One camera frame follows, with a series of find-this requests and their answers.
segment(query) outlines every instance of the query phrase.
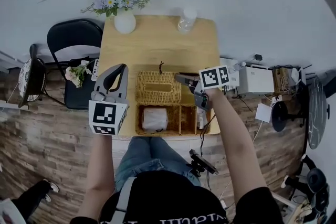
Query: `gray strap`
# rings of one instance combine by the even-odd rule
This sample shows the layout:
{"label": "gray strap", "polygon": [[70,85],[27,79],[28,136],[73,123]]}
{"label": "gray strap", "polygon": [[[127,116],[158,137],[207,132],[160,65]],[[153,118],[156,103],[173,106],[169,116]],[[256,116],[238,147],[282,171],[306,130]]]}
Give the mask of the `gray strap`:
{"label": "gray strap", "polygon": [[124,222],[128,201],[130,199],[131,188],[135,179],[136,177],[128,178],[122,187],[116,210],[110,222],[111,224],[122,224]]}

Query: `blue jeans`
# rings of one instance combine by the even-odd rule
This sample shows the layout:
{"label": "blue jeans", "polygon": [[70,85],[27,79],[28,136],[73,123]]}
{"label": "blue jeans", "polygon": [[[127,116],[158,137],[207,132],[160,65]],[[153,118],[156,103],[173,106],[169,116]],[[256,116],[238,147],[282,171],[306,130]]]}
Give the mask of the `blue jeans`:
{"label": "blue jeans", "polygon": [[120,191],[129,177],[157,170],[183,175],[195,186],[201,186],[198,177],[191,173],[187,163],[161,137],[133,137],[117,169],[115,190]]}

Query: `white vase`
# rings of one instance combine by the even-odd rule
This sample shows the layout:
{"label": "white vase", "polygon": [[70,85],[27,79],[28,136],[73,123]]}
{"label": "white vase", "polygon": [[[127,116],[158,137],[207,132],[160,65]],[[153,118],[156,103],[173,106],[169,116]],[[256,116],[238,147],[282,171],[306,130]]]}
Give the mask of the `white vase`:
{"label": "white vase", "polygon": [[116,17],[114,17],[114,27],[122,34],[131,33],[136,26],[135,16],[131,10],[118,10]]}

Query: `wicker basket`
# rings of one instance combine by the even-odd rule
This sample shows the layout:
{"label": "wicker basket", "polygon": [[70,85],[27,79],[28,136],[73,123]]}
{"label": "wicker basket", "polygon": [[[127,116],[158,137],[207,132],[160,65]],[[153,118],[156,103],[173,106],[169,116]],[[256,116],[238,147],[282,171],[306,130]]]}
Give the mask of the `wicker basket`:
{"label": "wicker basket", "polygon": [[[137,114],[135,131],[138,135],[176,136],[196,135],[202,130],[197,128],[197,107],[181,100],[181,84],[174,78],[175,73],[141,71],[138,73],[135,89]],[[148,132],[142,128],[143,110],[145,108],[166,108],[168,115],[167,130]],[[208,121],[211,112],[206,113]]]}

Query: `person's left arm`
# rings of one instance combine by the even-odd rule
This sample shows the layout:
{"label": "person's left arm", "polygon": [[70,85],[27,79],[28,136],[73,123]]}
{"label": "person's left arm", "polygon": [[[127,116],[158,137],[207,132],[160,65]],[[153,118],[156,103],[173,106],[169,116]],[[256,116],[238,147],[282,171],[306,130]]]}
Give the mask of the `person's left arm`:
{"label": "person's left arm", "polygon": [[104,203],[113,192],[112,137],[95,135],[87,173],[86,193],[77,217],[98,220]]}

